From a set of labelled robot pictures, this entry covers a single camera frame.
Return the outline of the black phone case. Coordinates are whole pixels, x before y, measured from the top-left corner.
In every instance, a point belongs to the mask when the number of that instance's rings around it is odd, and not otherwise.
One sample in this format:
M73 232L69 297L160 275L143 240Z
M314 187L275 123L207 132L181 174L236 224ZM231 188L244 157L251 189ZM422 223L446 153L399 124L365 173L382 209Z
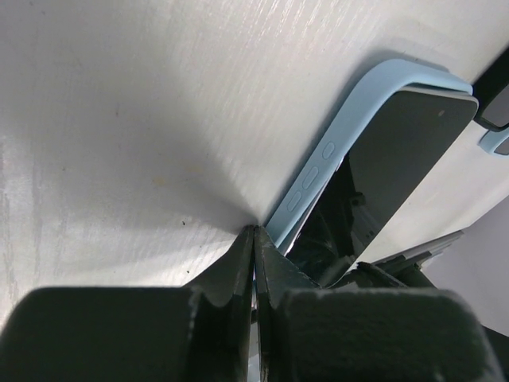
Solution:
M474 120L489 131L508 128L508 49L505 49L473 85L478 100Z

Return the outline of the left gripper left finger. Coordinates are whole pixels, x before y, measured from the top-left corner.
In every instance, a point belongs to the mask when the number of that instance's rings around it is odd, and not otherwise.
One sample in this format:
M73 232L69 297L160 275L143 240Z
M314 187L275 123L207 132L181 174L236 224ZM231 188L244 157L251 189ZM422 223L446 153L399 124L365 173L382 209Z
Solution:
M1 332L4 381L245 381L254 229L180 287L45 287Z

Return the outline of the light blue three-hole phone case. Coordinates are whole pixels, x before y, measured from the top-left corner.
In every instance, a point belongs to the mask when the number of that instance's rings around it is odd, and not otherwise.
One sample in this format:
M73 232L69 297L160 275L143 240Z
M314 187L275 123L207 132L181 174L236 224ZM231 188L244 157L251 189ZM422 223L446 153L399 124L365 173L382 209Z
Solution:
M508 129L499 132L487 132L479 141L479 147L488 154L507 157L509 155Z

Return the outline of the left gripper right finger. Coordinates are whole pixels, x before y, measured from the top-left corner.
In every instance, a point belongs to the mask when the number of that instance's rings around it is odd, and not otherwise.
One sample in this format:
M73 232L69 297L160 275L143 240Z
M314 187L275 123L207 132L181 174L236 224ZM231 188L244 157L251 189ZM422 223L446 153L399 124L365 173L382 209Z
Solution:
M254 230L264 381L502 381L505 368L449 290L322 289Z

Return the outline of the light blue two-hole phone case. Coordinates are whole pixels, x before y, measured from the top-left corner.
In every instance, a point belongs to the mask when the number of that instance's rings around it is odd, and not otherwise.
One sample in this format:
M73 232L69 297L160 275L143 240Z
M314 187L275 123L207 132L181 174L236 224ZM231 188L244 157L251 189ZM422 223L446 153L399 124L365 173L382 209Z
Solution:
M314 207L357 138L385 102L411 84L473 95L472 85L452 73L408 60L385 60L369 70L351 90L266 223L277 249L287 252L286 246L295 240L292 231L307 219L306 213Z

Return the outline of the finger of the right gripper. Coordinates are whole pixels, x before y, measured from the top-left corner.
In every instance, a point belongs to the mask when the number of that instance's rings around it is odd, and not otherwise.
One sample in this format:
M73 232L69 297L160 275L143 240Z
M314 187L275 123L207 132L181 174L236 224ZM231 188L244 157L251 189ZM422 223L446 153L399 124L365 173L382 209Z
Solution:
M318 279L325 289L359 288L406 288L398 274L408 267L404 260L378 263L358 262L349 267L332 267Z

